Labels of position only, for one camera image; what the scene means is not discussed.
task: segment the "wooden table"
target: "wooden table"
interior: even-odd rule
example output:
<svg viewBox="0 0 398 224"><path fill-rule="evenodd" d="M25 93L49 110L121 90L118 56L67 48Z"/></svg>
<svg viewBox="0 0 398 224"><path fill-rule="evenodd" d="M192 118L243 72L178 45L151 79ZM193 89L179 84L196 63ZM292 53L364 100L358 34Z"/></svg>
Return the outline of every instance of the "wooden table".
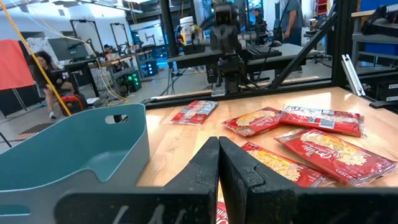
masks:
<svg viewBox="0 0 398 224"><path fill-rule="evenodd" d="M221 125L227 119L266 106L282 108L284 105L295 105L360 113L365 117L367 138L335 135L388 159L398 161L398 115L385 109L375 110L368 104L369 101L364 98L353 95L340 87L334 87L221 101L201 126L169 123L183 106L149 110L146 119L151 159L137 184L139 186L165 185L188 164L210 136L227 136L240 146L246 141L251 141L270 151L311 166L272 138L297 129L296 126L286 125L258 136L243 138ZM398 187L398 175L377 179L367 186Z"/></svg>

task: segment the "plastic packaging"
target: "plastic packaging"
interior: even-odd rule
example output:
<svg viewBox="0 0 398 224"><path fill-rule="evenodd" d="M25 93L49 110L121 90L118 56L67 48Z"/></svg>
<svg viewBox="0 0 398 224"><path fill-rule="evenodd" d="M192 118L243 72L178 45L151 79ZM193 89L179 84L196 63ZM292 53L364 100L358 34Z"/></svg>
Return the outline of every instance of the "plastic packaging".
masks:
<svg viewBox="0 0 398 224"><path fill-rule="evenodd" d="M170 121L173 124L203 124L210 113L217 107L218 102L196 100L178 112Z"/></svg>
<svg viewBox="0 0 398 224"><path fill-rule="evenodd" d="M288 106L282 110L281 123L317 128L357 137L365 137L364 117L357 113L344 111L310 109Z"/></svg>
<svg viewBox="0 0 398 224"><path fill-rule="evenodd" d="M218 184L218 201L217 201L217 224L228 224L228 214L226 213L223 190L221 189L221 184Z"/></svg>
<svg viewBox="0 0 398 224"><path fill-rule="evenodd" d="M317 129L298 129L275 139L336 179L355 187L372 182L397 165Z"/></svg>
<svg viewBox="0 0 398 224"><path fill-rule="evenodd" d="M279 123L279 112L279 110L267 107L224 121L223 125L240 136L251 137L282 126L283 124Z"/></svg>
<svg viewBox="0 0 398 224"><path fill-rule="evenodd" d="M278 174L302 187L326 187L335 183L330 177L306 165L284 158L251 142L242 148Z"/></svg>

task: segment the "man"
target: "man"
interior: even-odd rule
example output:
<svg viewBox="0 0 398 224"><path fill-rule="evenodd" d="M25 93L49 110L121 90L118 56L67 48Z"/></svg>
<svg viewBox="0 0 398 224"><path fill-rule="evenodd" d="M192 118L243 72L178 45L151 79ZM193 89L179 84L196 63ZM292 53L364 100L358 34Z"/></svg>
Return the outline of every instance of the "man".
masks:
<svg viewBox="0 0 398 224"><path fill-rule="evenodd" d="M264 41L265 37L268 37L268 35L265 35L266 32L268 32L267 30L267 23L264 22L263 18L262 18L262 14L260 12L260 9L254 9L253 10L254 16L256 17L256 34L259 37L259 40L256 42L256 44L258 45L264 45L266 42Z"/></svg>
<svg viewBox="0 0 398 224"><path fill-rule="evenodd" d="M281 10L286 8L282 30L284 32L284 43L301 46L301 29L304 26L303 12L299 0L280 0Z"/></svg>
<svg viewBox="0 0 398 224"><path fill-rule="evenodd" d="M254 16L256 17L256 25L262 24L264 21L262 20L262 14L260 12L260 9L254 9L253 13Z"/></svg>

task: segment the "lab floor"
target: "lab floor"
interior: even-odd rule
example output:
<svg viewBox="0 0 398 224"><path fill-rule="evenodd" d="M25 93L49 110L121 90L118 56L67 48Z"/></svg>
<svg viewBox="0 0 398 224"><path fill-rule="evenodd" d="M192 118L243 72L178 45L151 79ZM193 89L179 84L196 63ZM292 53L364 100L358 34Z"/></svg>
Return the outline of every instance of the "lab floor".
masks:
<svg viewBox="0 0 398 224"><path fill-rule="evenodd" d="M303 72L300 74L292 74L291 78L299 77L330 77L331 76L331 68L326 67L320 63L314 64L312 60L307 60L307 64L302 67ZM151 98L153 96L159 96L164 90L167 89L168 84L168 70L164 69L159 71L159 74L146 78L148 82L142 82L142 88L133 93L128 97L130 103L140 103L144 99ZM274 71L266 71L261 74L261 77L274 77ZM171 83L169 83L169 94L171 94ZM209 86L206 73L198 70L187 70L183 73L181 77L174 83L175 93L187 93L190 91L199 91L204 90ZM80 88L80 91L86 96L86 98L94 97L93 90L91 89L91 85L83 86ZM11 144L13 146L20 143L20 141L15 140L15 136L35 125L49 123L49 122L57 122L63 118L57 119L55 121L51 121L49 119L49 114L47 111L47 107L43 105L37 104L28 108L28 113L25 111L18 111L14 114L10 114L7 118L0 117L0 132L5 135L8 140L11 140ZM5 144L2 139L0 139L0 153L8 150L9 147Z"/></svg>

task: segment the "blue wall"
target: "blue wall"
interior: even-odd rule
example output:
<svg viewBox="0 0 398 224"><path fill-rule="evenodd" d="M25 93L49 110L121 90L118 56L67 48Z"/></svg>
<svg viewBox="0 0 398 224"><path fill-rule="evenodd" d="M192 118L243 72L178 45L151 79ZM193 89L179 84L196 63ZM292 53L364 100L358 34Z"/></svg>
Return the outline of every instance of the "blue wall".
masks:
<svg viewBox="0 0 398 224"><path fill-rule="evenodd" d="M379 6L398 3L398 0L362 0L361 11L375 10Z"/></svg>

